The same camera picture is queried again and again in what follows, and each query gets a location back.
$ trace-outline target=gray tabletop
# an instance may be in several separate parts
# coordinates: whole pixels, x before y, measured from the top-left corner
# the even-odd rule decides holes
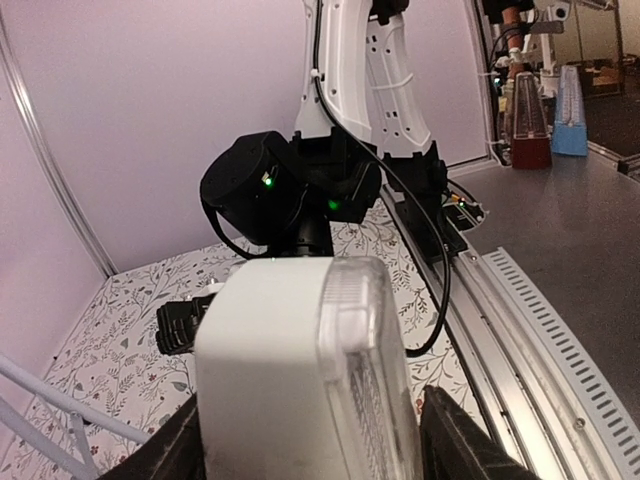
[[[640,424],[640,183],[606,160],[456,178],[490,211],[468,233],[504,247],[558,310]]]

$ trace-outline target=white wall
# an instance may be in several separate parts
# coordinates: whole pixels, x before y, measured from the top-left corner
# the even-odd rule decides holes
[[[0,352],[42,378],[102,280],[49,189],[0,68]],[[1,375],[0,395],[20,412],[31,398]],[[11,438],[0,423],[0,460]]]
[[[49,143],[120,269],[215,242],[200,178],[244,133],[293,133],[301,0],[1,0]],[[441,154],[485,154],[464,2],[412,2],[408,47]]]
[[[640,55],[640,1],[618,0],[624,53]]]

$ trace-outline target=black cable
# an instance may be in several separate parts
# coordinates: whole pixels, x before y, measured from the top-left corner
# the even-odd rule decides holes
[[[216,235],[218,235],[218,237],[220,237],[220,240],[222,240],[222,242],[227,247],[229,247],[231,251],[247,260],[255,260],[257,258],[265,257],[264,254],[256,255],[255,253],[249,253],[233,243],[233,241],[229,237],[227,237],[227,234],[224,233],[224,230],[222,230],[222,225],[220,225],[220,219],[218,218],[218,212],[214,209],[212,213],[212,215],[207,216],[209,217],[209,221],[211,223],[211,226],[213,227],[213,231],[216,233]]]
[[[523,36],[527,35],[530,31],[531,28],[538,23],[538,20],[540,19],[540,12],[538,11],[538,9],[536,9],[536,15],[533,18],[533,22],[531,22],[531,24],[527,24],[527,23],[523,23],[523,24],[519,24],[515,27],[509,27],[507,28],[504,32],[502,32],[500,34],[500,36],[496,39],[496,41],[493,43],[493,48],[491,49],[491,55],[489,55],[489,73],[491,73],[491,71],[493,70],[493,67],[495,66],[495,62],[493,61],[493,57],[496,55],[497,53],[497,48],[498,45],[500,44],[500,42],[506,38],[506,36],[511,33],[511,32],[515,32],[518,31],[520,32]]]
[[[313,70],[312,74],[315,75],[313,78],[313,83],[316,89],[316,94],[318,95],[318,100],[322,107],[322,110],[327,115],[331,123],[333,123],[336,127],[342,130],[346,135],[348,135],[352,140],[354,140],[364,151],[366,151],[373,161],[375,161],[378,166],[386,172],[386,174],[393,178],[398,186],[404,191],[405,195],[409,197],[409,199],[418,207],[418,210],[424,217],[427,226],[433,233],[433,236],[440,248],[440,252],[442,254],[442,262],[444,264],[444,280],[443,280],[443,290],[442,290],[442,300],[440,302],[440,308],[438,311],[438,319],[436,320],[436,325],[434,327],[431,336],[427,340],[427,342],[418,349],[406,349],[406,355],[409,358],[419,358],[427,353],[434,347],[436,341],[440,337],[442,331],[444,330],[444,326],[447,321],[447,311],[449,309],[449,300],[451,297],[451,262],[449,260],[449,252],[447,251],[447,247],[442,240],[442,236],[440,232],[434,225],[433,221],[427,214],[424,207],[420,204],[416,196],[411,192],[411,190],[405,185],[405,183],[400,180],[400,178],[396,175],[396,173],[386,164],[384,163],[378,155],[373,152],[364,142],[362,142],[359,138],[353,135],[349,130],[347,130],[344,125],[340,123],[340,121],[335,117],[329,105],[327,104],[327,99],[324,96],[324,91],[322,89],[322,78],[320,74],[320,36],[322,32],[322,6],[324,2],[319,1],[316,11],[316,31],[313,45]]]
[[[467,200],[469,200],[471,203],[475,203],[477,204],[478,201],[475,199],[475,197],[473,195],[471,195],[471,192],[469,192],[469,190],[467,190],[466,188],[464,188],[462,185],[460,185],[458,182],[455,182],[451,179],[449,179],[449,183],[451,185],[453,185],[457,190],[459,190],[460,192],[462,192],[464,194],[464,196],[466,197]]]
[[[496,38],[496,41],[493,43],[493,48],[491,49],[491,55],[489,55],[489,73],[491,73],[493,71],[493,67],[495,66],[495,62],[493,61],[493,57],[495,57],[497,51],[498,51],[498,45],[500,45],[500,42],[506,38],[506,36],[511,33],[511,32],[520,32],[522,33],[522,27],[518,26],[518,27],[510,27],[507,28],[504,32],[502,32],[500,34],[500,36],[498,38]]]

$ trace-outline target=black connector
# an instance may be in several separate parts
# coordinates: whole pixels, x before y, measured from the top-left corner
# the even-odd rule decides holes
[[[167,302],[156,313],[156,343],[163,355],[182,355],[193,351],[198,327],[215,294],[189,302]]]

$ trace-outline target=floral tablecloth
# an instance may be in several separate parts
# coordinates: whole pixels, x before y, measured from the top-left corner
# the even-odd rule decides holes
[[[336,255],[366,255],[386,264],[395,293],[405,343],[415,347],[429,336],[434,306],[388,211],[378,202],[363,225],[332,226]],[[155,432],[195,392],[192,355],[163,357],[155,346],[155,312],[167,301],[194,295],[211,281],[224,282],[241,263],[224,245],[179,255],[109,279],[65,343],[46,381],[68,395],[136,428]],[[425,384],[450,393],[481,425],[477,403],[458,357],[443,333],[433,351],[410,364],[418,396]],[[26,418],[68,451],[66,415],[38,399]],[[122,462],[136,448],[95,426],[87,427],[91,453],[102,472]],[[0,466],[0,480],[68,479],[19,438]]]

